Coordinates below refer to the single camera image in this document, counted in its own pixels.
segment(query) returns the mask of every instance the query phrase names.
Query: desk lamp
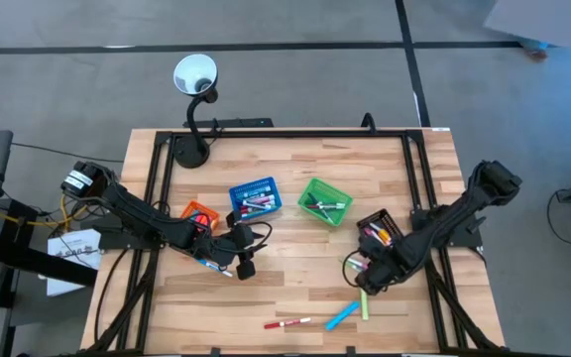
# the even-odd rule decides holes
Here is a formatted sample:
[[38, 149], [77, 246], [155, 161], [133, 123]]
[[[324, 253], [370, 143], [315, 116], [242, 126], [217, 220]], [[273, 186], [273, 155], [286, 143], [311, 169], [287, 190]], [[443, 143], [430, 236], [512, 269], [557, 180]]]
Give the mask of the desk lamp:
[[180, 92], [193, 97], [186, 109], [186, 122], [192, 135], [178, 139], [173, 156], [183, 168], [198, 168], [208, 160], [210, 150], [197, 131], [193, 113], [202, 101], [214, 103], [217, 100], [217, 65], [207, 55], [187, 56], [175, 67], [173, 83]]

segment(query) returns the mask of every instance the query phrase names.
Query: white paper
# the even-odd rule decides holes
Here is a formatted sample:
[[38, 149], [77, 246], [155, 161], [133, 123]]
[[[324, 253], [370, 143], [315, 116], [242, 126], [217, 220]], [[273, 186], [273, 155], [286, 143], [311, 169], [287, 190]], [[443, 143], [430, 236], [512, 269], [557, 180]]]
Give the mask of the white paper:
[[[70, 232], [64, 234], [63, 241], [76, 253], [78, 258], [87, 263], [92, 269], [98, 270], [100, 267], [100, 252], [98, 252], [98, 242], [100, 233], [93, 229]], [[51, 256], [65, 257], [72, 263], [86, 266], [81, 263], [76, 256], [72, 255], [63, 242], [57, 238], [48, 240], [48, 254]], [[82, 285], [68, 283], [57, 279], [48, 278], [48, 297], [55, 297], [82, 288]]]

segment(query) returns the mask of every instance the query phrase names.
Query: white lamp shade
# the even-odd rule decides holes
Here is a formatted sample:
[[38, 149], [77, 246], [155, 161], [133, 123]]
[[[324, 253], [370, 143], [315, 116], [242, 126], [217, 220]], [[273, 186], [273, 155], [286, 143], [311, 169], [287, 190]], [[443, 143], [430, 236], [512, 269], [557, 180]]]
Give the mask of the white lamp shade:
[[190, 55], [183, 58], [173, 71], [173, 83], [179, 91], [199, 95], [210, 89], [217, 80], [217, 65], [207, 55]]

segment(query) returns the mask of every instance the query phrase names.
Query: yellow-green marker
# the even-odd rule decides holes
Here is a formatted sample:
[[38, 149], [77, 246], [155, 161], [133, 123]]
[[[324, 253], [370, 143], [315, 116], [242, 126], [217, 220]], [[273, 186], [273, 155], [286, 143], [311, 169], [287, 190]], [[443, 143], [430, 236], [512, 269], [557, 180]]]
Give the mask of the yellow-green marker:
[[363, 321], [369, 319], [369, 308], [367, 307], [367, 293], [361, 289], [361, 312], [363, 313]]

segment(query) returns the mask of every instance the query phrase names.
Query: wooden table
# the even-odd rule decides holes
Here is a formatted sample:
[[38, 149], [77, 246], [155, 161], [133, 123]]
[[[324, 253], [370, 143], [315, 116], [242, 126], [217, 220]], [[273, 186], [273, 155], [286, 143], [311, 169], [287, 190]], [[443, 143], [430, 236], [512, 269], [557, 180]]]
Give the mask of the wooden table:
[[[132, 132], [123, 167], [121, 183], [140, 197], [144, 195], [155, 133], [149, 129]], [[424, 129], [424, 138], [438, 202], [450, 203], [464, 190], [452, 135]], [[416, 151], [413, 157], [421, 178]], [[147, 353], [209, 353], [213, 346], [222, 348], [222, 353], [342, 353], [349, 345], [372, 353], [438, 350], [423, 272], [370, 297], [368, 321], [361, 320], [357, 311], [334, 331], [324, 329], [327, 320], [359, 299], [359, 291], [343, 281], [339, 262], [357, 247], [355, 222], [386, 208], [404, 233], [410, 231], [411, 200], [399, 139], [219, 139], [203, 167], [186, 170], [174, 165], [169, 198], [172, 216], [179, 216], [191, 199], [225, 216], [231, 210], [229, 187], [267, 176], [277, 181], [284, 206], [266, 216], [275, 231], [269, 246], [254, 259], [257, 275], [247, 281], [212, 272], [172, 249], [162, 251]], [[156, 194], [160, 192], [163, 167], [159, 167]], [[338, 228], [320, 222], [296, 205], [314, 177], [354, 197]], [[424, 193], [423, 182], [419, 184]], [[465, 248], [449, 252], [462, 305], [489, 338], [503, 344], [483, 262]], [[93, 343], [100, 291], [118, 253], [102, 258], [81, 348]], [[102, 330], [122, 306], [130, 265], [131, 252], [110, 282], [102, 305]], [[453, 344], [447, 307], [444, 315], [449, 343]], [[127, 347], [135, 345], [139, 316], [140, 307], [136, 306]], [[305, 316], [311, 316], [312, 323], [263, 328], [266, 322]]]

